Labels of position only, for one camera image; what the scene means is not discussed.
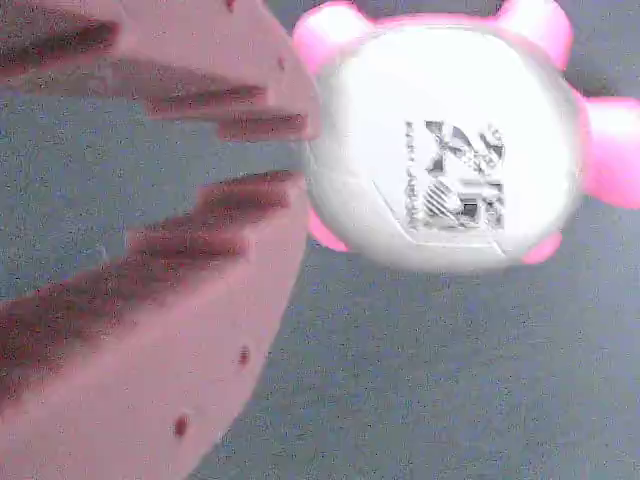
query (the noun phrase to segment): logo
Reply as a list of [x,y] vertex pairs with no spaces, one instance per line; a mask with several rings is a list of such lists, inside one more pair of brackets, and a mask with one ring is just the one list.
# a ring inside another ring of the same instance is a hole
[[[405,218],[410,231],[502,229],[505,146],[492,125],[465,132],[447,122],[407,121]],[[417,130],[429,145],[416,145]]]

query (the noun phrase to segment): small hole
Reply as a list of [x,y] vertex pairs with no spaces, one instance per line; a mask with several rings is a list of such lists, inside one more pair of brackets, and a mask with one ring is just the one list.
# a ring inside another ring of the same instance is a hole
[[243,367],[249,363],[249,347],[242,347],[240,349],[240,357],[238,358],[238,363]]
[[189,429],[189,417],[187,415],[180,415],[173,423],[173,434],[177,438],[182,438],[187,434]]

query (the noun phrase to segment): pink bump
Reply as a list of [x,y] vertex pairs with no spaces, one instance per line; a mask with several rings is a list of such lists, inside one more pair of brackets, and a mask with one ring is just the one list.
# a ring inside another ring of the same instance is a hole
[[586,100],[591,130],[584,188],[610,205],[640,208],[640,101]]
[[495,17],[500,28],[525,37],[564,70],[569,63],[573,30],[560,6],[552,0],[508,0]]
[[372,23],[348,2],[327,2],[307,12],[293,30],[293,46],[311,72],[338,49],[361,38]]
[[543,240],[538,246],[527,253],[522,258],[522,263],[526,265],[536,265],[549,260],[562,244],[562,234],[556,232]]
[[331,230],[324,226],[316,212],[311,210],[309,214],[309,231],[321,245],[336,252],[348,252],[347,246],[336,237]]

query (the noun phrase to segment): gray surface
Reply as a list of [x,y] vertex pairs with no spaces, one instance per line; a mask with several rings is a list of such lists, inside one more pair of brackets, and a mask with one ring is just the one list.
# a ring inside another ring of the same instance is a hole
[[[577,29],[569,78],[640,97],[640,7],[561,3]],[[270,4],[287,27],[312,6]],[[372,16],[497,5],[361,4]],[[205,180],[296,161],[119,103],[0,107],[2,296],[97,263],[99,245],[117,255],[124,225],[184,209]],[[565,236],[546,265],[470,278],[311,246],[253,401],[193,478],[640,478],[640,213],[587,201]]]

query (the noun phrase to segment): pink knob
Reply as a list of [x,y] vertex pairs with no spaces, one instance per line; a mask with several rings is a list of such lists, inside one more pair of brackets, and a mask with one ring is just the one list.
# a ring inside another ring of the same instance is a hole
[[539,47],[559,70],[567,67],[573,31],[569,19],[553,0],[508,0],[495,20],[501,29]]
[[591,129],[585,190],[622,208],[640,208],[640,101],[586,99]]
[[293,31],[293,46],[311,72],[373,28],[348,2],[328,2],[307,12]]

